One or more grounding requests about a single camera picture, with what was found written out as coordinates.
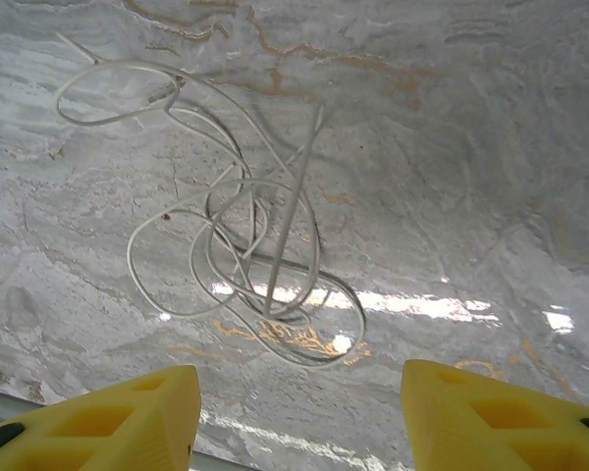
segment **marble floor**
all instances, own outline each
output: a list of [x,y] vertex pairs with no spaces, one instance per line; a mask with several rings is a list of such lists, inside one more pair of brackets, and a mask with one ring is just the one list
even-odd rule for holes
[[[285,155],[310,98],[325,100],[305,190],[323,270],[365,309],[356,355],[299,370],[225,312],[150,307],[126,266],[129,235],[228,163],[157,118],[59,120],[53,94],[86,62],[56,31],[200,75]],[[66,106],[100,116],[152,85],[112,74]],[[217,111],[270,170],[245,123]],[[308,243],[299,223],[293,258]],[[187,224],[162,221],[138,254],[180,308],[209,302],[189,281]],[[312,326],[281,344],[331,355],[356,328],[340,300]],[[197,449],[260,469],[403,471],[408,358],[589,405],[589,1],[0,0],[1,392],[52,403],[192,363]]]

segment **hollow rectangular cutout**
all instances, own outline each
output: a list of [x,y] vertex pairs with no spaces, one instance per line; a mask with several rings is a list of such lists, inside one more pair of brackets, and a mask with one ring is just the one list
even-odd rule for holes
[[589,471],[589,455],[571,443],[514,444],[532,471]]
[[470,402],[473,410],[493,429],[543,429],[550,422],[533,407],[515,400]]
[[88,407],[73,414],[55,430],[55,437],[109,437],[134,410],[125,406]]
[[149,378],[131,388],[132,391],[154,391],[164,382],[163,378]]
[[441,378],[441,380],[443,380],[444,383],[453,385],[461,385],[467,382],[467,380],[465,380],[460,375],[452,371],[440,371],[439,378]]
[[18,466],[23,471],[79,471],[91,453],[78,449],[37,449]]

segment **white cable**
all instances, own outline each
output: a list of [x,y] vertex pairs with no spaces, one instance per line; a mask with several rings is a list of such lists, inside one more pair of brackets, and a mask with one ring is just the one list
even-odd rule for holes
[[[73,47],[77,52],[82,54],[87,60],[93,63],[92,66],[84,69],[83,71],[75,74],[72,78],[70,78],[63,86],[61,86],[56,94],[55,94],[55,103],[54,108],[56,113],[66,120],[67,122],[81,127],[94,127],[94,126],[102,126],[110,123],[119,122],[122,120],[134,118],[136,116],[149,113],[149,112],[159,112],[163,113],[169,120],[171,120],[175,125],[181,127],[185,131],[188,131],[194,135],[200,136],[212,144],[214,144],[217,148],[224,151],[225,154],[231,158],[232,164],[214,181],[212,182],[209,187],[205,189],[198,190],[193,193],[192,196],[183,199],[165,209],[160,211],[159,213],[155,214],[154,216],[148,218],[142,224],[140,224],[135,231],[131,234],[129,238],[129,243],[127,245],[127,264],[129,266],[129,272],[131,277],[133,278],[137,289],[142,293],[142,295],[146,298],[146,300],[157,309],[160,313],[169,314],[171,316],[185,316],[190,318],[197,318],[199,316],[205,316],[208,314],[212,314],[220,309],[225,309],[227,312],[231,313],[233,316],[238,318],[244,326],[250,331],[250,333],[255,337],[257,341],[259,341],[266,349],[270,352],[274,353],[278,358],[284,360],[285,362],[298,366],[301,368],[306,369],[318,369],[318,368],[327,368],[332,366],[340,361],[343,361],[346,356],[351,355],[353,351],[359,346],[362,342],[362,338],[364,336],[364,329],[365,329],[365,320],[364,320],[364,313],[362,307],[352,292],[352,290],[347,287],[343,282],[336,279],[335,277],[321,272],[320,270],[320,238],[318,231],[316,229],[316,222],[314,219],[314,212],[312,211],[312,206],[310,201],[303,191],[303,181],[305,178],[305,172],[307,169],[307,164],[310,158],[311,146],[314,140],[315,135],[319,132],[321,123],[322,123],[322,113],[323,113],[323,105],[319,102],[314,105],[314,110],[312,113],[312,118],[310,120],[310,124],[307,130],[305,143],[300,147],[289,159],[284,161],[275,151],[273,145],[270,143],[266,134],[261,130],[261,128],[252,120],[252,118],[246,113],[243,107],[234,101],[229,95],[225,92],[219,90],[218,88],[214,87],[213,85],[202,81],[198,78],[193,77],[192,75],[188,74],[185,71],[180,69],[176,69],[174,67],[166,66],[163,64],[145,62],[145,61],[112,61],[105,59],[103,57],[97,56],[96,54],[91,53],[84,47],[79,44],[76,44],[71,39],[66,38],[62,34],[57,34],[63,41],[68,43],[71,47]],[[169,97],[167,97],[163,102],[156,102],[150,106],[130,111],[127,113],[123,113],[117,116],[113,116],[110,118],[104,118],[95,121],[82,121],[76,118],[72,118],[64,113],[60,108],[60,102],[63,95],[70,90],[73,86],[75,86],[79,81],[96,74],[101,71],[111,71],[111,70],[118,70],[118,69],[129,69],[129,70],[139,70],[150,72],[156,74],[158,76],[164,77],[170,81],[173,86],[172,93]],[[191,82],[197,86],[202,86],[206,89],[209,89],[212,92],[216,92],[216,94],[225,99],[230,105],[232,105],[244,119],[250,124],[253,130],[257,133],[260,137],[262,142],[266,145],[266,148],[272,155],[272,157],[277,162],[279,168],[269,174],[267,177],[258,179],[254,178],[252,175],[251,170],[249,169],[248,165],[244,161],[242,153],[234,140],[234,138],[229,134],[229,132],[223,128],[220,124],[218,124],[215,120],[210,118],[209,116],[199,113],[197,111],[191,110],[190,108],[184,107],[182,105],[177,105],[177,99],[179,98],[180,94],[180,85],[179,79],[182,78],[187,82]],[[203,123],[207,124],[210,128],[212,128],[215,132],[220,134],[223,140],[220,138],[216,138],[208,132],[201,131],[197,128],[194,128],[187,124],[186,122],[182,121],[178,116],[190,115],[194,118],[201,120]],[[297,174],[294,175],[289,165],[293,162],[296,158],[299,159],[299,165]],[[224,181],[224,178],[229,175],[233,170],[237,170],[238,177],[234,180]],[[283,172],[285,173],[291,180],[292,186],[277,183],[271,180],[275,177],[278,173]],[[258,187],[260,186],[269,186],[276,188],[281,191],[288,191],[290,193],[290,198],[287,203],[286,207],[286,215],[284,217],[284,221],[281,227],[281,232],[279,234],[278,242],[277,242],[277,249],[273,256],[263,255],[257,253],[257,247],[260,242],[266,237],[268,232],[268,211],[261,200],[256,196],[255,192]],[[209,197],[210,195],[219,189],[222,188],[230,188],[233,187],[236,191],[235,195],[227,200],[214,214],[210,214],[209,211]],[[203,198],[203,207],[202,211],[194,211],[190,210],[190,206],[194,203],[197,199]],[[224,230],[224,226],[222,225],[222,219],[225,213],[236,203],[246,198],[248,200],[248,209],[249,209],[249,234],[246,241],[246,247],[239,247],[236,246],[231,238],[227,235],[227,232]],[[284,249],[286,246],[286,241],[288,238],[288,233],[290,232],[291,224],[293,221],[293,217],[295,215],[296,207],[299,206],[303,209],[303,213],[305,214],[305,220],[308,226],[309,231],[309,265],[304,266],[301,264],[297,264],[295,262],[291,262],[288,260],[283,260]],[[190,215],[193,218],[197,218],[198,220],[203,222],[202,227],[198,231],[198,233],[194,236],[188,252],[188,263],[189,263],[189,270],[194,281],[197,285],[203,290],[211,299],[215,301],[215,305],[206,309],[202,309],[199,311],[192,311],[192,312],[178,312],[168,309],[162,306],[159,302],[157,302],[152,294],[148,292],[144,284],[142,283],[141,279],[137,275],[134,265],[134,242],[137,235],[143,231],[146,227],[153,224],[154,222],[158,221],[162,216],[171,213],[180,213],[183,212],[184,214]],[[256,234],[256,227],[259,225],[259,234]],[[202,247],[207,258],[207,263],[211,271],[216,275],[220,281],[226,284],[232,291],[225,299],[219,299],[212,290],[205,285],[203,280],[199,277],[196,271],[196,254],[198,253],[198,241],[201,239],[201,236],[204,236],[204,246]],[[213,253],[213,243],[216,240],[222,247],[224,247],[232,256],[233,261],[235,263],[234,269],[232,270],[231,274],[224,273],[219,266],[217,265],[216,261],[214,260],[214,253]],[[252,264],[257,265],[264,265],[270,267],[270,277],[268,281],[268,289],[265,295],[260,294],[257,292],[256,288],[253,286],[251,280],[249,279],[249,270]],[[305,280],[303,283],[302,288],[298,291],[294,299],[290,301],[278,301],[274,299],[274,291],[275,285],[278,281],[278,276],[281,270],[286,270],[294,273],[304,274]],[[345,352],[341,353],[329,358],[317,358],[317,357],[310,357],[304,353],[293,353],[291,352],[290,356],[286,355],[283,351],[275,348],[271,345],[268,341],[263,339],[258,332],[251,326],[251,324],[232,306],[231,303],[238,299],[240,300],[255,316],[258,317],[261,321],[266,321],[270,323],[269,325],[283,325],[290,328],[300,328],[300,327],[308,327],[311,323],[311,319],[309,314],[307,314],[302,309],[302,305],[307,300],[308,296],[312,293],[312,290],[316,286],[318,280],[322,280],[328,285],[334,287],[334,289],[343,293],[343,295],[350,301],[353,306],[353,309],[357,315],[358,319],[358,333],[356,338],[351,345],[351,348]],[[296,319],[303,319],[304,324],[302,325],[300,322],[297,323]],[[298,356],[301,359],[305,359],[307,361],[300,361],[298,359],[293,359],[293,356]]]

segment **yellow plastic part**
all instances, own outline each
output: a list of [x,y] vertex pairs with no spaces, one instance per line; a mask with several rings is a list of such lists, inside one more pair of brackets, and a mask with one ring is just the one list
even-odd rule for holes
[[187,471],[200,415],[193,366],[175,366],[34,410],[0,471]]
[[402,407],[416,471],[589,471],[589,407],[425,360]]

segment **gray marble surface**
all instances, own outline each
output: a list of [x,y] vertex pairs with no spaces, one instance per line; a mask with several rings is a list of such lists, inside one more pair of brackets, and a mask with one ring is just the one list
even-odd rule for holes
[[[52,95],[85,63],[56,30],[222,85],[284,152],[303,139],[305,99],[326,100],[306,190],[324,269],[366,308],[352,361],[299,371],[225,314],[153,312],[127,238],[221,164],[157,119],[60,122]],[[151,85],[110,75],[66,107],[96,116]],[[256,168],[270,163],[225,121]],[[159,229],[139,253],[146,280],[203,305],[187,222]],[[334,351],[354,321],[327,311],[285,341]],[[52,403],[192,363],[201,451],[263,469],[401,471],[408,358],[589,404],[589,1],[0,0],[0,391]]]

